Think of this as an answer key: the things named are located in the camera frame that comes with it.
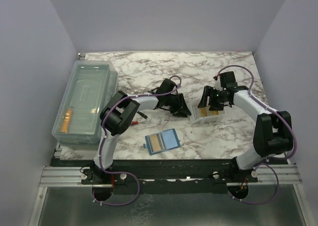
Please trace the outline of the clear acrylic card box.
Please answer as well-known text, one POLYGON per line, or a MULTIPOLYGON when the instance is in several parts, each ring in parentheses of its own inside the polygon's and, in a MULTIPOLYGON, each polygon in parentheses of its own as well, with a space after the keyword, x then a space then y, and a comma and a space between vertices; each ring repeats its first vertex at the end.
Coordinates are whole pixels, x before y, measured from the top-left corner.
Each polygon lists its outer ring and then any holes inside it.
POLYGON ((189 110, 191 112, 191 116, 189 116, 188 118, 190 124, 199 124, 199 125, 213 123, 213 122, 220 122, 226 114, 226 112, 223 110, 223 111, 218 111, 219 112, 218 116, 200 117, 198 114, 197 104, 191 105, 189 107, 189 110))

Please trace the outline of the credit cards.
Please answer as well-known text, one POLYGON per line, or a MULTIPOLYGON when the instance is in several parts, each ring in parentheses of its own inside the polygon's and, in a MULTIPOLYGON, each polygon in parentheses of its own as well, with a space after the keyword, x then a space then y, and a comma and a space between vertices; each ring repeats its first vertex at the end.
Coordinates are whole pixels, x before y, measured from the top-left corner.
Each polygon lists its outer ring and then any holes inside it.
POLYGON ((200 117, 218 116, 218 111, 211 111, 209 107, 198 108, 198 114, 200 117))

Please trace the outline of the teal leather card holder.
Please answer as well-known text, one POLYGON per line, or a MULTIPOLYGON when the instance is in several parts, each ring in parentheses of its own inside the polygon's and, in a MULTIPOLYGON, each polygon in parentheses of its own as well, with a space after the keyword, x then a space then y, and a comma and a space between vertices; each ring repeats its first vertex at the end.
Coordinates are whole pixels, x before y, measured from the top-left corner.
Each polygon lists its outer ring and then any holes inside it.
POLYGON ((149 155, 154 155, 181 147, 175 129, 165 130, 159 133, 145 136, 144 149, 149 155))

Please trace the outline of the gold credit card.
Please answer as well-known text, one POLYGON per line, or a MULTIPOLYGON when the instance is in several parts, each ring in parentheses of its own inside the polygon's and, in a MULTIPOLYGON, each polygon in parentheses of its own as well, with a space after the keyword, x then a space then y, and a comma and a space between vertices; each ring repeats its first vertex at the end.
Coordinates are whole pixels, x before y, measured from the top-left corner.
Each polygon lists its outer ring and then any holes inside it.
POLYGON ((153 134, 149 137, 153 153, 164 150, 162 137, 160 134, 153 134))

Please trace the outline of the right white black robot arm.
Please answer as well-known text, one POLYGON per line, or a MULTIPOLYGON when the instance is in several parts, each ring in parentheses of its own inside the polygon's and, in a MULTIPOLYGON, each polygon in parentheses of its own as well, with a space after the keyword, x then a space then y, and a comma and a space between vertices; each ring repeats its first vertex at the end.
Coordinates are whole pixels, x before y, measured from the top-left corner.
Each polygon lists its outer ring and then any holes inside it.
POLYGON ((255 122, 252 146, 231 161, 228 172, 232 181, 242 181, 247 170, 266 158, 294 149, 296 139, 287 111, 270 108, 251 93, 250 87, 238 85, 234 72, 218 73, 214 79, 220 87, 205 86, 198 108, 222 111, 225 106, 235 105, 255 122))

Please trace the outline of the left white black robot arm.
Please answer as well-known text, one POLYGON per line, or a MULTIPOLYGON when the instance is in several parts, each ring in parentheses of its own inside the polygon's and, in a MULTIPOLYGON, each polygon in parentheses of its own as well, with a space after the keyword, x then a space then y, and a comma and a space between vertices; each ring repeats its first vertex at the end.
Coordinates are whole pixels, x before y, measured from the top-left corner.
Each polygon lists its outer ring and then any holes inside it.
POLYGON ((135 115, 143 110, 164 109, 174 117, 186 118, 191 115, 184 96, 179 93, 181 83, 166 78, 161 85, 139 95, 127 95, 118 91, 100 113, 102 134, 94 157, 93 178, 100 184, 110 179, 108 168, 113 164, 113 155, 119 139, 131 125, 135 115))

